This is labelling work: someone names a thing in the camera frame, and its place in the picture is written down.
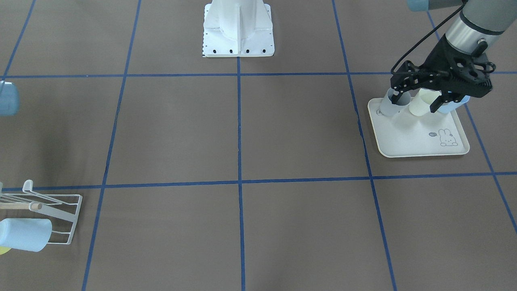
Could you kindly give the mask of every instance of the grid line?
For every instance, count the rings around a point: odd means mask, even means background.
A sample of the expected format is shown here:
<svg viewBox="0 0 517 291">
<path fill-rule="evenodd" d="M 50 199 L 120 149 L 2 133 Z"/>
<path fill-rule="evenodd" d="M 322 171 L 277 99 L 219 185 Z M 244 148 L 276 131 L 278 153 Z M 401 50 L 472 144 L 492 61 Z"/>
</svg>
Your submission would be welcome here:
<svg viewBox="0 0 517 291">
<path fill-rule="evenodd" d="M 122 78 L 122 84 L 120 86 L 120 93 L 119 93 L 119 96 L 118 96 L 117 110 L 115 112 L 115 119 L 113 121 L 113 129 L 112 129 L 112 132 L 111 132 L 110 146 L 108 148 L 108 156 L 106 158 L 106 169 L 104 171 L 104 175 L 103 175 L 103 178 L 102 178 L 102 186 L 101 186 L 101 189 L 100 189 L 99 202 L 97 204 L 97 213 L 95 215 L 94 229 L 92 231 L 92 239 L 91 239 L 90 247 L 89 247 L 89 251 L 88 251 L 88 258 L 87 258 L 87 261 L 86 261 L 86 268 L 84 270 L 84 278 L 83 278 L 82 291 L 86 291 L 86 285 L 88 283 L 88 275 L 89 275 L 89 271 L 90 271 L 90 266 L 92 264 L 92 256 L 93 256 L 94 247 L 95 247 L 95 238 L 97 236 L 97 229 L 99 227 L 100 213 L 101 213 L 101 210 L 102 210 L 102 201 L 104 199 L 104 191 L 106 189 L 106 183 L 107 183 L 107 180 L 108 180 L 108 172 L 110 170 L 111 154 L 113 152 L 113 144 L 115 143 L 115 134 L 117 132 L 118 114 L 120 113 L 120 105 L 122 103 L 122 97 L 124 95 L 124 89 L 125 89 L 125 86 L 126 86 L 126 79 L 127 79 L 128 69 L 129 69 L 129 62 L 131 61 L 131 51 L 132 51 L 132 48 L 133 48 L 134 36 L 135 36 L 135 33 L 136 33 L 136 26 L 138 24 L 138 16 L 140 14 L 140 6 L 141 6 L 141 4 L 142 4 L 142 0 L 138 0 L 138 3 L 136 5 L 136 13 L 135 13 L 135 17 L 134 17 L 133 30 L 132 30 L 132 33 L 131 33 L 131 40 L 129 41 L 129 48 L 128 48 L 128 53 L 127 53 L 127 58 L 126 58 L 126 66 L 124 68 L 124 77 Z"/>
<path fill-rule="evenodd" d="M 354 110 L 355 110 L 355 112 L 357 114 L 357 126 L 359 128 L 359 134 L 361 135 L 362 145 L 363 145 L 363 148 L 364 148 L 364 160 L 366 162 L 366 167 L 368 168 L 368 176 L 369 176 L 369 180 L 370 180 L 370 186 L 372 188 L 373 200 L 375 202 L 375 210 L 377 212 L 377 219 L 379 221 L 379 228 L 380 228 L 381 236 L 382 236 L 382 239 L 383 239 L 384 251 L 385 251 L 385 254 L 386 254 L 386 261 L 387 261 L 387 264 L 388 264 L 389 274 L 390 274 L 390 278 L 391 278 L 391 284 L 392 284 L 392 287 L 393 287 L 393 291 L 397 291 L 397 283 L 395 281 L 395 275 L 393 273 L 393 266 L 391 264 L 391 256 L 390 256 L 390 253 L 389 253 L 388 241 L 386 239 L 386 233 L 384 231 L 383 218 L 382 218 L 382 215 L 381 215 L 381 209 L 379 207 L 379 202 L 378 202 L 378 199 L 377 199 L 377 191 L 375 189 L 375 183 L 374 183 L 374 180 L 373 180 L 372 169 L 370 167 L 370 160 L 368 159 L 368 150 L 367 150 L 367 147 L 366 147 L 366 141 L 364 139 L 364 134 L 363 134 L 363 131 L 362 131 L 361 118 L 359 116 L 359 110 L 357 108 L 357 102 L 356 102 L 355 93 L 354 93 L 354 85 L 352 84 L 352 76 L 350 74 L 350 70 L 349 70 L 349 67 L 348 67 L 348 59 L 346 57 L 345 45 L 344 45 L 344 42 L 343 42 L 343 36 L 341 34 L 341 25 L 339 24 L 338 11 L 336 9 L 336 3 L 335 3 L 334 0 L 332 0 L 332 7 L 334 9 L 334 17 L 336 19 L 336 26 L 337 26 L 337 29 L 338 29 L 339 41 L 341 43 L 341 50 L 343 52 L 343 60 L 345 62 L 345 68 L 346 68 L 346 72 L 347 72 L 346 76 L 348 77 L 348 84 L 350 86 L 350 93 L 352 95 L 352 102 L 354 103 Z"/>
<path fill-rule="evenodd" d="M 16 41 L 16 44 L 14 45 L 14 48 L 11 53 L 11 57 L 9 57 L 9 63 L 7 63 L 7 66 L 5 68 L 4 74 L 2 76 L 2 81 L 6 79 L 7 74 L 9 73 L 9 69 L 11 68 L 12 61 L 14 60 L 14 56 L 16 55 L 16 51 L 18 50 L 18 46 L 20 45 L 20 42 L 22 41 L 23 34 L 25 33 L 25 30 L 27 29 L 27 25 L 29 24 L 29 19 L 31 19 L 32 11 L 34 10 L 34 5 L 36 4 L 36 0 L 33 0 L 31 3 L 31 7 L 29 8 L 29 12 L 27 13 L 27 18 L 25 18 L 25 22 L 23 23 L 22 30 L 20 31 L 20 35 L 18 36 L 18 40 Z"/>
<path fill-rule="evenodd" d="M 241 73 L 242 77 L 256 76 L 346 76 L 350 75 L 391 75 L 390 72 L 271 72 L 271 73 Z M 517 71 L 495 71 L 493 74 L 511 75 Z M 12 75 L 5 79 L 59 79 L 59 78 L 150 78 L 150 77 L 236 77 L 237 73 L 189 73 L 189 74 L 91 74 L 91 75 Z"/>
<path fill-rule="evenodd" d="M 483 154 L 485 155 L 486 163 L 488 164 L 488 167 L 490 168 L 490 172 L 492 174 L 492 177 L 494 178 L 494 182 L 495 182 L 495 185 L 497 186 L 497 190 L 499 191 L 499 195 L 501 196 L 501 200 L 503 201 L 503 204 L 505 205 L 505 208 L 506 208 L 506 212 L 508 213 L 508 216 L 510 217 L 510 221 L 512 223 L 513 230 L 517 234 L 517 224 L 515 223 L 515 218 L 513 217 L 510 206 L 508 205 L 508 201 L 506 200 L 503 189 L 501 188 L 501 185 L 499 184 L 497 175 L 495 174 L 494 168 L 492 167 L 492 163 L 490 162 L 490 158 L 488 157 L 488 152 L 486 152 L 486 149 L 483 145 L 483 141 L 481 140 L 481 135 L 478 132 L 478 129 L 476 127 L 476 124 L 474 123 L 474 119 L 472 117 L 472 114 L 470 113 L 470 110 L 469 110 L 467 104 L 465 104 L 465 109 L 467 110 L 468 118 L 470 119 L 470 122 L 472 123 L 474 132 L 476 133 L 479 144 L 481 145 L 481 149 L 483 150 Z"/>
<path fill-rule="evenodd" d="M 240 57 L 237 57 L 237 171 L 239 188 L 239 228 L 240 228 L 240 284 L 246 291 L 246 261 L 244 242 L 244 203 L 242 201 L 242 130 L 241 130 L 241 87 Z"/>
<path fill-rule="evenodd" d="M 397 179 L 432 179 L 432 178 L 457 178 L 457 177 L 483 177 L 492 176 L 491 172 L 478 173 L 450 173 L 450 174 L 415 174 L 394 176 L 372 176 L 373 180 L 397 180 Z M 496 176 L 517 176 L 517 172 L 495 172 Z M 251 179 L 242 180 L 242 184 L 267 184 L 267 183 L 301 183 L 301 182 L 332 182 L 332 181 L 361 181 L 369 180 L 369 176 L 356 177 L 327 177 L 327 178 L 288 178 L 288 179 Z M 35 191 L 57 190 L 84 190 L 84 189 L 124 189 L 124 188 L 153 188 L 153 187 L 180 187 L 203 185 L 237 185 L 238 180 L 226 181 L 193 181 L 193 182 L 162 182 L 162 183 L 136 183 L 136 184 L 106 184 L 106 185 L 70 185 L 70 186 L 43 186 L 34 187 Z M 21 191 L 21 187 L 3 188 L 4 191 Z"/>
</svg>

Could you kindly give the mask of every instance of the paper cup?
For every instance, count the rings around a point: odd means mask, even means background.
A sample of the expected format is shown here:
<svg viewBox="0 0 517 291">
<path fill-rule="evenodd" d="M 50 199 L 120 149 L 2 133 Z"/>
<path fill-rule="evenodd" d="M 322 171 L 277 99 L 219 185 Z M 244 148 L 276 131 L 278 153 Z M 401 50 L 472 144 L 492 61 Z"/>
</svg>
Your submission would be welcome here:
<svg viewBox="0 0 517 291">
<path fill-rule="evenodd" d="M 409 103 L 409 111 L 415 116 L 422 116 L 431 112 L 430 106 L 441 95 L 440 91 L 421 88 L 415 98 Z"/>
<path fill-rule="evenodd" d="M 397 113 L 399 113 L 402 109 L 404 109 L 411 100 L 411 95 L 409 92 L 404 92 L 402 96 L 400 97 L 397 104 L 391 103 L 391 97 L 393 95 L 394 90 L 392 88 L 388 89 L 386 92 L 386 95 L 384 95 L 384 98 L 381 102 L 381 113 L 384 116 L 393 116 Z"/>
<path fill-rule="evenodd" d="M 465 96 L 458 103 L 449 102 L 448 104 L 443 104 L 442 106 L 440 106 L 440 108 L 438 108 L 438 111 L 441 113 L 447 114 L 447 113 L 451 112 L 452 110 L 458 108 L 459 106 L 462 106 L 463 104 L 467 103 L 469 100 L 470 100 L 470 96 Z"/>
</svg>

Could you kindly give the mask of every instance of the wooden stick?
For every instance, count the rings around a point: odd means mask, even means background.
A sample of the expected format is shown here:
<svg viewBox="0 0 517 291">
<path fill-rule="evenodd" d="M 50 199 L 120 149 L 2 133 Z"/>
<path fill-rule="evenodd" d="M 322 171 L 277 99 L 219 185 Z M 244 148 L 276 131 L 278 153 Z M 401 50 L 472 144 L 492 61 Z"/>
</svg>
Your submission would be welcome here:
<svg viewBox="0 0 517 291">
<path fill-rule="evenodd" d="M 39 210 L 43 207 L 41 203 L 25 203 L 25 202 L 14 202 L 14 203 L 0 203 L 0 209 L 28 209 L 28 210 Z"/>
</svg>

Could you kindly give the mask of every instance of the black cable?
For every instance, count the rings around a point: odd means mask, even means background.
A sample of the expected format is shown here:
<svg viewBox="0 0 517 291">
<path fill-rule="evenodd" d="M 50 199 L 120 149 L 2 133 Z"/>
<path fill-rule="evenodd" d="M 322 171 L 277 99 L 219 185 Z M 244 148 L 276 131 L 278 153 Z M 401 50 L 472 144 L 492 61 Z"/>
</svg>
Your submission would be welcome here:
<svg viewBox="0 0 517 291">
<path fill-rule="evenodd" d="M 395 72 L 395 68 L 400 64 L 400 62 L 406 58 L 412 51 L 414 51 L 414 49 L 417 48 L 417 46 L 419 46 L 424 40 L 426 40 L 430 35 L 432 35 L 435 31 L 438 30 L 438 28 L 440 28 L 442 25 L 444 25 L 447 21 L 449 21 L 451 18 L 453 18 L 456 14 L 458 14 L 458 12 L 461 11 L 461 9 L 463 9 L 463 7 L 465 6 L 465 4 L 463 4 L 462 6 L 460 6 L 456 11 L 454 11 L 451 15 L 449 15 L 449 17 L 447 17 L 446 19 L 444 19 L 439 25 L 437 25 L 433 30 L 431 30 L 428 34 L 426 34 L 426 36 L 424 36 L 421 40 L 419 40 L 412 48 L 410 48 L 398 61 L 397 63 L 395 63 L 395 65 L 391 68 L 391 73 L 393 75 L 415 75 L 417 74 L 417 72 Z"/>
</svg>

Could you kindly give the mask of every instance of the white cup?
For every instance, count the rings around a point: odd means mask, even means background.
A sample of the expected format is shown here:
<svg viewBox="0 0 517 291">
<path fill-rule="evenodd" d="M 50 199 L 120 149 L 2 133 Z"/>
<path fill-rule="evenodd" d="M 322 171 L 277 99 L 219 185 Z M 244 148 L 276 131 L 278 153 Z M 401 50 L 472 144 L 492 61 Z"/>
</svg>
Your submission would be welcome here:
<svg viewBox="0 0 517 291">
<path fill-rule="evenodd" d="M 422 116 L 431 112 L 430 106 L 441 95 L 441 91 L 432 91 L 421 88 L 415 98 L 409 103 L 409 111 L 415 116 Z"/>
<path fill-rule="evenodd" d="M 409 92 L 404 92 L 400 97 L 399 101 L 396 104 L 391 103 L 391 97 L 393 96 L 394 90 L 389 88 L 384 95 L 384 98 L 381 102 L 381 113 L 384 116 L 393 116 L 399 113 L 402 109 L 404 109 L 411 101 L 411 94 Z"/>
</svg>

